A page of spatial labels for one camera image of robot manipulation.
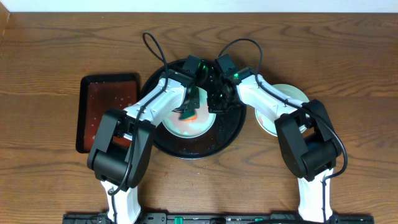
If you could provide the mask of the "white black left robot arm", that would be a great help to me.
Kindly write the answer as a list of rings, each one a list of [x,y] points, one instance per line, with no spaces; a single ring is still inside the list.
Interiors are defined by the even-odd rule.
[[[137,186],[149,165],[156,127],[181,107],[195,86],[193,71],[166,69],[156,87],[123,110],[105,112],[87,166],[104,187],[108,223],[135,223],[141,206]]]

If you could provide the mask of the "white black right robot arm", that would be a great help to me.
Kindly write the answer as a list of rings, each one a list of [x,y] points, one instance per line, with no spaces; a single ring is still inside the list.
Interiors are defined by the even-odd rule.
[[[338,172],[333,169],[337,157],[347,161],[348,155],[323,103],[292,98],[251,68],[218,72],[209,80],[210,111],[227,112],[249,105],[274,122],[282,158],[298,178],[300,216],[308,222],[329,222],[333,215],[330,180],[341,175],[347,165]]]

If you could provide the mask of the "light blue plate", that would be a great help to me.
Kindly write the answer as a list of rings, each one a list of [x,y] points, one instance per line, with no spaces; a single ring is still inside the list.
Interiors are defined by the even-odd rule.
[[[184,114],[170,112],[162,121],[166,130],[173,135],[180,138],[195,138],[207,132],[214,124],[216,115],[208,112],[207,92],[201,88],[198,91],[200,107],[189,113],[192,116],[183,119]]]
[[[284,93],[287,96],[290,96],[296,100],[300,100],[302,102],[308,103],[309,99],[305,95],[304,92],[302,92],[300,89],[296,88],[295,86],[288,85],[288,84],[275,84],[273,85],[274,88],[278,89],[282,93]],[[262,113],[260,113],[258,110],[255,110],[255,116],[257,119],[257,122],[261,125],[261,127],[270,135],[277,137],[277,132],[275,128],[275,124],[273,121],[271,121],[269,118],[265,117]]]

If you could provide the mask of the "green orange sponge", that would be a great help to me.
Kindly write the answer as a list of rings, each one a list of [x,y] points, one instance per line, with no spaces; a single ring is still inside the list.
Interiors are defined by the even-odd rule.
[[[179,121],[188,122],[197,119],[196,110],[183,110],[178,118]]]

